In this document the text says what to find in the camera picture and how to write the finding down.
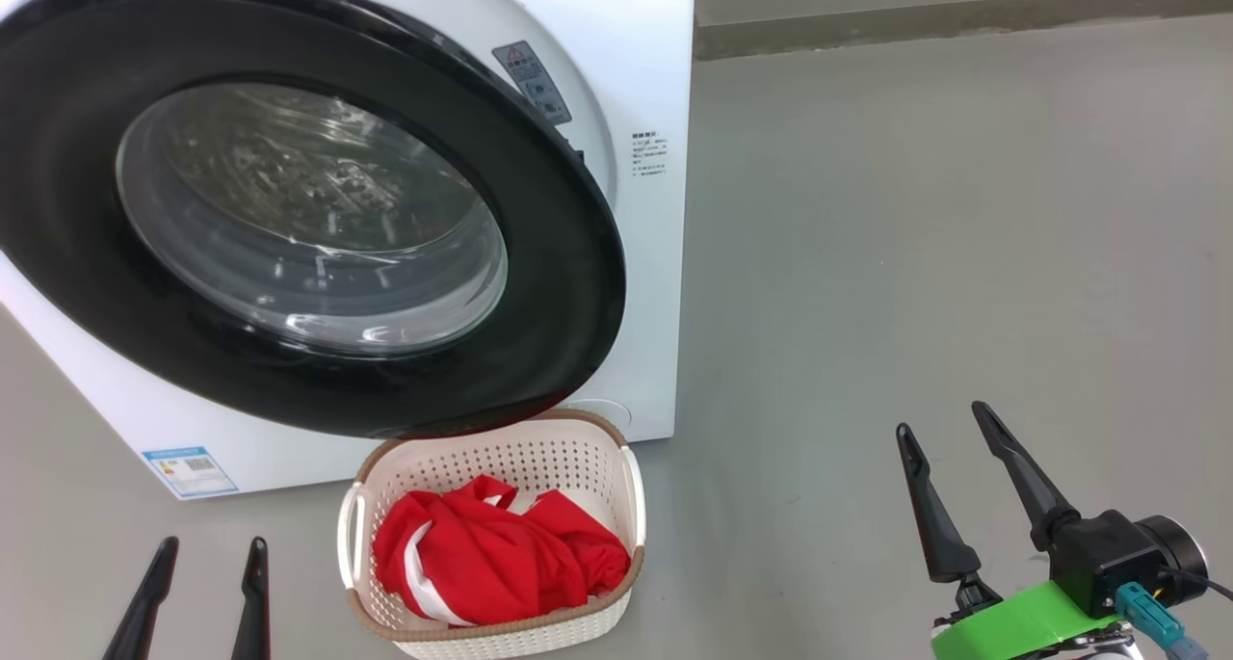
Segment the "blue energy label sticker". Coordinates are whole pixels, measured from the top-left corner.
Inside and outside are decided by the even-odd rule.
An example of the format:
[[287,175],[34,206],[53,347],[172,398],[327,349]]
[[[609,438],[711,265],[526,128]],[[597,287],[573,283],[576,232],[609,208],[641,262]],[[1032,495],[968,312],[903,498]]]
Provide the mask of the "blue energy label sticker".
[[142,452],[141,456],[176,498],[228,496],[240,490],[203,447]]

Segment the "cream perforated laundry basket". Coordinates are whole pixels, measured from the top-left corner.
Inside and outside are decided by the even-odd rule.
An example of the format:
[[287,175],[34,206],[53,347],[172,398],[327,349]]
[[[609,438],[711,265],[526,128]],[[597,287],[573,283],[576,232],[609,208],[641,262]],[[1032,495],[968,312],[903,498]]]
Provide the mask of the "cream perforated laundry basket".
[[[613,533],[631,567],[613,593],[583,606],[496,625],[423,621],[376,580],[374,538],[388,509],[413,490],[449,492],[487,475],[518,489],[513,514],[559,490]],[[351,611],[361,624],[414,660],[510,660],[578,646],[612,632],[642,572],[646,516],[642,472],[625,437],[596,415],[551,410],[478,435],[386,440],[344,497],[337,554]]]

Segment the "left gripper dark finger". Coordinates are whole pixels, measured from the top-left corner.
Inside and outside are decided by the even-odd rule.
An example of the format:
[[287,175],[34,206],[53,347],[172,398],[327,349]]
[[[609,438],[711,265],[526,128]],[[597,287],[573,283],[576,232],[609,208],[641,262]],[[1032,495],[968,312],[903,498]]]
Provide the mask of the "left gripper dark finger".
[[247,566],[240,580],[244,607],[231,660],[272,660],[272,630],[268,598],[269,547],[263,537],[252,538]]
[[179,554],[179,538],[159,542],[149,567],[120,618],[101,660],[148,660],[159,607],[171,592],[173,567]]

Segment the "right gripper body green plate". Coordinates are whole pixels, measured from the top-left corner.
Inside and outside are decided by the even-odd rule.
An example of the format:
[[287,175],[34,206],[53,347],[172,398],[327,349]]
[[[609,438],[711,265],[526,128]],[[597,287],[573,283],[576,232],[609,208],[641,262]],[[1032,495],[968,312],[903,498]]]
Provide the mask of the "right gripper body green plate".
[[1091,590],[1048,581],[1001,598],[978,572],[935,572],[956,584],[956,612],[937,618],[931,637],[936,660],[1143,660],[1128,623],[1115,614],[1113,586],[1097,579]]

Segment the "grey warning sticker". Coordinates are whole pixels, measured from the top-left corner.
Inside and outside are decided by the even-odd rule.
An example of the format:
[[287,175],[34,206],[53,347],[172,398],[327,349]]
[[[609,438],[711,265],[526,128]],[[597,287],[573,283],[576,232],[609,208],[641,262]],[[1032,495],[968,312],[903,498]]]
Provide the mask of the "grey warning sticker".
[[536,51],[526,39],[510,42],[510,44],[497,46],[492,51],[493,58],[506,68],[506,72],[515,84],[515,88],[524,94],[524,97],[538,107],[550,123],[567,125],[572,121],[567,104],[563,102],[563,94],[555,84],[550,72],[538,57]]

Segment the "white front-load washing machine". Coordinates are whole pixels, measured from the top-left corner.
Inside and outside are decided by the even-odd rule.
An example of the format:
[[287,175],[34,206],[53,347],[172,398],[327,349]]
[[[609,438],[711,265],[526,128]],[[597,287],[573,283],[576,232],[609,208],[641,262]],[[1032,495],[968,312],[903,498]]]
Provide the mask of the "white front-load washing machine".
[[[26,1],[0,0],[0,19]],[[608,398],[631,411],[629,439],[672,435],[695,0],[374,1],[429,25],[518,93],[492,51],[522,39],[536,51],[572,115],[551,125],[612,207],[626,274],[612,352],[550,410]],[[298,489],[351,476],[383,439],[327,435],[171,386],[67,318],[2,252],[0,303],[142,463],[142,452],[203,447],[238,493]]]

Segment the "round black glass washer door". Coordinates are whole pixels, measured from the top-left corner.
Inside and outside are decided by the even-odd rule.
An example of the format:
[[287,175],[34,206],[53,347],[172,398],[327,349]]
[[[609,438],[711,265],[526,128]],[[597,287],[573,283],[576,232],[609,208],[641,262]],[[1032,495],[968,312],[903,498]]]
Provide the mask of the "round black glass washer door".
[[374,0],[27,0],[0,252],[171,386],[327,435],[467,435],[612,352],[616,221],[529,99]]

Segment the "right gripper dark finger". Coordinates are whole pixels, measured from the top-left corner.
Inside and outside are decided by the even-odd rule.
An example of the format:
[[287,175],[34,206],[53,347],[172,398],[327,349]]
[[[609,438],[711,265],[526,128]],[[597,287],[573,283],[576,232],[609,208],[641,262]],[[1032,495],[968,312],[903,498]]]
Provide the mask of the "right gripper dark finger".
[[1020,502],[1030,517],[1030,538],[1036,550],[1053,547],[1054,530],[1080,518],[1079,512],[1030,455],[1021,440],[1006,428],[995,410],[984,401],[970,405],[990,453],[1004,464]]
[[928,458],[906,423],[896,427],[896,447],[928,579],[936,584],[957,584],[975,575],[981,567],[981,559],[959,535],[940,493],[931,484]]

